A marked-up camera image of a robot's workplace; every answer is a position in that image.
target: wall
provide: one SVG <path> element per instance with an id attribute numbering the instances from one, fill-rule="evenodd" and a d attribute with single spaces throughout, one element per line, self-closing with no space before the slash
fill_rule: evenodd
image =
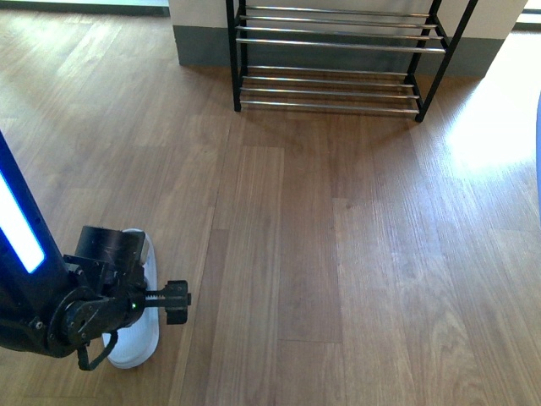
<path id="1" fill-rule="evenodd" d="M 225 0 L 169 0 L 172 24 L 178 45 L 178 56 L 181 64 L 195 65 L 227 65 L 227 22 Z M 504 39 L 511 32 L 518 15 L 524 8 L 527 0 L 479 0 L 478 6 L 470 20 L 464 38 L 449 67 L 449 74 L 483 76 L 500 50 Z M 300 0 L 275 0 L 269 2 L 253 1 L 252 4 L 271 4 L 307 7 Z M 313 8 L 342 8 L 374 11 L 402 11 L 426 12 L 431 4 L 430 0 L 313 0 L 309 6 Z M 449 35 L 452 35 L 467 0 L 444 0 L 439 12 L 440 19 Z M 289 57 L 295 58 L 292 63 L 305 60 L 309 66 L 317 65 L 321 68 L 333 68 L 332 64 L 349 69 L 371 69 L 371 66 L 353 66 L 357 63 L 353 52 L 340 52 L 337 50 L 321 54 L 318 59 L 314 50 L 304 52 L 300 48 L 278 49 L 262 47 L 251 48 L 252 63 L 259 60 L 272 60 L 276 63 L 287 63 Z M 373 53 L 363 61 L 365 65 L 382 60 L 396 66 L 387 66 L 386 69 L 400 69 L 403 64 L 400 60 L 391 62 L 390 55 Z M 433 73 L 438 65 L 436 58 L 423 58 L 424 64 L 420 69 L 425 73 Z"/>

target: metal shoe rack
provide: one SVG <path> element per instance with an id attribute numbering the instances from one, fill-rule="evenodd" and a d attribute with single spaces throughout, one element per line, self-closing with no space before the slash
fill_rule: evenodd
<path id="1" fill-rule="evenodd" d="M 226 0 L 235 111 L 258 105 L 405 113 L 415 114 L 415 120 L 422 122 L 478 0 L 469 0 L 452 37 L 438 18 L 441 2 L 434 0 L 428 13 L 406 14 L 248 5 L 246 0 L 238 0 L 235 10 L 234 1 Z M 313 52 L 325 48 L 402 55 L 408 52 L 412 57 L 405 72 L 249 65 L 249 48 L 268 46 Z M 421 94 L 415 77 L 424 54 L 441 55 L 426 95 Z"/>

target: blue led light strip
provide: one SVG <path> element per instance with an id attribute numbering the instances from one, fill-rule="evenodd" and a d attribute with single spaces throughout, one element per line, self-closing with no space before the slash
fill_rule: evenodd
<path id="1" fill-rule="evenodd" d="M 45 260 L 45 253 L 1 172 L 0 228 L 26 271 L 28 273 L 35 271 Z"/>

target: wooden floor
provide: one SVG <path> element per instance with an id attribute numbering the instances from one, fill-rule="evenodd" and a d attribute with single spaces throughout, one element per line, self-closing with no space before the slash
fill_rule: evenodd
<path id="1" fill-rule="evenodd" d="M 539 49 L 422 124 L 235 113 L 168 19 L 0 12 L 0 129 L 61 250 L 144 228 L 194 296 L 133 370 L 2 349 L 0 403 L 539 406 Z"/>

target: floor plank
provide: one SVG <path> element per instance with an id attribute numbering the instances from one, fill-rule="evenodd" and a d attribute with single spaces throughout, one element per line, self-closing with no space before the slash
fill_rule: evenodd
<path id="1" fill-rule="evenodd" d="M 332 197 L 375 200 L 374 152 L 366 123 L 370 118 L 337 115 L 329 133 Z"/>
<path id="2" fill-rule="evenodd" d="M 341 343 L 327 133 L 321 123 L 287 126 L 278 335 Z"/>
<path id="3" fill-rule="evenodd" d="M 416 404 L 407 340 L 373 203 L 335 200 L 348 404 Z"/>
<path id="4" fill-rule="evenodd" d="M 375 217 L 392 258 L 417 404 L 486 405 L 411 134 L 387 127 L 395 136 L 374 152 Z"/>
<path id="5" fill-rule="evenodd" d="M 342 345 L 280 340 L 277 406 L 346 405 Z"/>
<path id="6" fill-rule="evenodd" d="M 538 293 L 541 234 L 539 231 L 490 230 L 490 236 L 503 260 L 513 299 L 520 306 L 533 343 L 541 354 L 541 326 L 536 322 L 541 309 Z"/>
<path id="7" fill-rule="evenodd" d="M 211 231 L 205 273 L 201 282 L 199 311 L 194 323 L 194 335 L 179 403 L 185 406 L 205 403 L 228 240 L 228 231 Z"/>
<path id="8" fill-rule="evenodd" d="M 23 398 L 19 406 L 96 406 L 94 398 Z"/>
<path id="9" fill-rule="evenodd" d="M 462 319 L 489 388 L 490 404 L 535 404 L 539 393 L 532 378 L 541 373 L 535 343 L 512 297 L 488 230 L 477 223 L 472 228 L 462 219 L 463 212 L 480 209 L 471 196 L 455 196 L 439 196 L 436 218 Z M 450 222 L 458 228 L 450 227 Z"/>
<path id="10" fill-rule="evenodd" d="M 205 400 L 208 405 L 269 404 L 276 396 L 283 165 L 280 148 L 243 148 Z"/>

